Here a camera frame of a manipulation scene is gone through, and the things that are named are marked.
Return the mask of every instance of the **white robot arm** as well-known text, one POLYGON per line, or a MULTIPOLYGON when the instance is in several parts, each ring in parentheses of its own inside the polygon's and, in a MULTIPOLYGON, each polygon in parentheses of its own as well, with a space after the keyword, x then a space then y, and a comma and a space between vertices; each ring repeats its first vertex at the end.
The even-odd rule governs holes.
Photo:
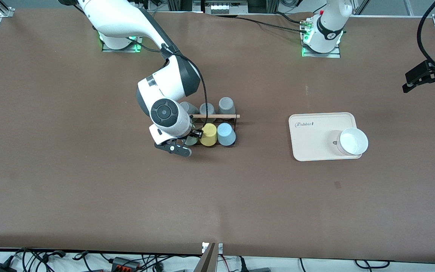
POLYGON ((323 14, 312 17, 312 31, 303 41, 319 53, 328 53, 335 48, 353 10, 350 0, 327 0, 324 9, 323 14))
MULTIPOLYGON (((148 37, 159 47, 169 63, 138 82, 136 98, 154 122, 149 129, 157 148, 164 149, 169 147, 168 141, 187 136, 192 129, 191 120, 177 101, 197 91, 200 84, 197 69, 181 57, 177 46, 145 9, 126 0, 78 0, 78 4, 109 48, 126 47, 131 36, 148 37)), ((168 151, 176 148, 180 155, 190 155, 189 149, 180 146, 168 151)))

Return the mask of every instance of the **brown table surface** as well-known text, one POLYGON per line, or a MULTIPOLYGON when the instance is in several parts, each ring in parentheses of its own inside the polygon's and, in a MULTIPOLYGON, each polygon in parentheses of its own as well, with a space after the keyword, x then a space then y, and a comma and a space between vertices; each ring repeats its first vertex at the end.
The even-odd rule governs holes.
MULTIPOLYGON (((222 241, 227 255, 435 262, 435 84, 401 89, 424 60, 418 19, 349 19, 340 59, 301 57, 297 33, 249 21, 156 19, 209 102, 235 101, 236 145, 155 149, 135 88, 160 55, 100 52, 77 11, 17 10, 0 26, 0 247, 200 253, 222 241), (368 151, 296 161, 288 117, 319 112, 352 113, 368 151)), ((435 57, 431 20, 423 39, 435 57)))

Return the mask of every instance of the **white tray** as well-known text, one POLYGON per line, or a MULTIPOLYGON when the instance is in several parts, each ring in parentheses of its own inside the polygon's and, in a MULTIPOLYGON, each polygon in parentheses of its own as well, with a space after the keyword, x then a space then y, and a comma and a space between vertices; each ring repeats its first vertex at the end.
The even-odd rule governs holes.
POLYGON ((294 114, 288 119, 292 135, 293 156, 300 162, 358 159, 361 155, 344 155, 336 145, 340 133, 357 127, 348 112, 294 114))

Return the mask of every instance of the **electrical connector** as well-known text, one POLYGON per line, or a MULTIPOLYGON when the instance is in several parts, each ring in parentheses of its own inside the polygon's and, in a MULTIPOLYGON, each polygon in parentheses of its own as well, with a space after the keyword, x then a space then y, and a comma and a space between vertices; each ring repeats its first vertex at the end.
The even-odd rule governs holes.
POLYGON ((139 262, 126 258, 115 257, 112 262, 112 271, 136 272, 138 268, 139 262))
POLYGON ((0 263, 0 272, 17 272, 17 271, 16 269, 13 269, 9 266, 6 266, 5 264, 0 263))

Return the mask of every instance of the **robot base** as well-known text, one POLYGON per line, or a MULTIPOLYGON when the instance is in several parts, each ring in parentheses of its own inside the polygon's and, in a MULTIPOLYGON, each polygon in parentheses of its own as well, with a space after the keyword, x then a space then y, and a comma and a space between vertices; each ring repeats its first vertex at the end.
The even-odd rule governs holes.
POLYGON ((301 33, 302 40, 302 57, 340 57, 340 38, 343 31, 333 40, 326 40, 319 31, 316 31, 316 20, 319 15, 307 18, 306 24, 300 25, 301 30, 307 33, 301 33))

